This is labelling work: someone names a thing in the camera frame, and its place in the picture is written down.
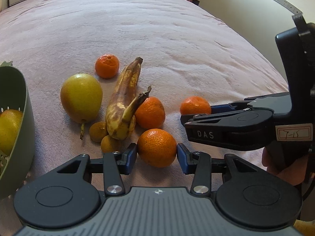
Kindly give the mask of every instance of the pink blanket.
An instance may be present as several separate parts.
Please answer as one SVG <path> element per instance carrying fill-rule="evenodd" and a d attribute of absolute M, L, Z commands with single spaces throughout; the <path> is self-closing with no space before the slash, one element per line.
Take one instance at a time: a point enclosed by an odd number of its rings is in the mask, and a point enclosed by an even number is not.
<path fill-rule="evenodd" d="M 261 166 L 261 150 L 236 152 L 187 141 L 180 124 L 179 106 L 191 95 L 211 105 L 245 97 L 282 92 L 287 84 L 274 67 L 245 39 L 220 19 L 186 0 L 27 0 L 0 13 L 0 60 L 13 60 L 29 87 L 36 124 L 36 154 L 31 181 L 79 154 L 101 157 L 100 145 L 88 133 L 79 139 L 80 126 L 60 104 L 60 87 L 76 73 L 95 74 L 96 59 L 115 54 L 119 71 L 135 57 L 143 64 L 138 91 L 152 85 L 151 96 L 164 104 L 164 130 L 191 151 L 222 158 L 235 153 Z M 99 79 L 103 105 L 115 79 Z M 137 142 L 136 128 L 124 146 Z M 157 169 L 137 159 L 133 172 L 123 176 L 127 188 L 137 186 L 187 186 L 192 176 L 182 174 L 175 162 Z M 103 188 L 102 175 L 92 183 Z M 213 176 L 213 189 L 222 183 Z M 21 224 L 12 197 L 0 201 L 0 235 L 12 235 Z"/>

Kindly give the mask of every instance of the t-15 label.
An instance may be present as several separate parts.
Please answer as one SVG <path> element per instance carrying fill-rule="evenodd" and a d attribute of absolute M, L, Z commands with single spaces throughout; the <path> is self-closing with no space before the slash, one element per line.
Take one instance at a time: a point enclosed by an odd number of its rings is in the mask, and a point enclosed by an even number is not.
<path fill-rule="evenodd" d="M 313 124 L 292 124 L 276 126 L 277 141 L 312 141 Z"/>

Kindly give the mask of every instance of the banana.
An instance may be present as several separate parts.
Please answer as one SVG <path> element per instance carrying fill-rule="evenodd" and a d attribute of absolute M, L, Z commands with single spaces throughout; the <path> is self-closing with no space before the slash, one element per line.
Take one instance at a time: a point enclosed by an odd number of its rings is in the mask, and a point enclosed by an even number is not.
<path fill-rule="evenodd" d="M 134 129 L 134 113 L 149 97 L 151 86 L 136 96 L 136 87 L 143 59 L 137 57 L 124 68 L 109 101 L 105 121 L 108 134 L 115 139 L 126 139 Z"/>

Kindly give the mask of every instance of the green basket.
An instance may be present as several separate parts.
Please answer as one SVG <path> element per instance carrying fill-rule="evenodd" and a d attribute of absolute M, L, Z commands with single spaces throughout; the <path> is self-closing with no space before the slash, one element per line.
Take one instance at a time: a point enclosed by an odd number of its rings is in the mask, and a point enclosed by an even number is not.
<path fill-rule="evenodd" d="M 23 185 L 35 152 L 34 116 L 26 81 L 12 62 L 0 65 L 0 109 L 23 112 L 10 156 L 0 151 L 0 199 L 3 199 Z"/>

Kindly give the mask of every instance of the green leaf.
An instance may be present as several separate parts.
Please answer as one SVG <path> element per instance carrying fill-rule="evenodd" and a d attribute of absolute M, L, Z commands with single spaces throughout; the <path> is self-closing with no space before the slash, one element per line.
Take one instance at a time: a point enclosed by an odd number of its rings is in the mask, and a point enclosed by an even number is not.
<path fill-rule="evenodd" d="M 10 62 L 4 61 L 0 66 L 13 66 L 13 61 Z"/>

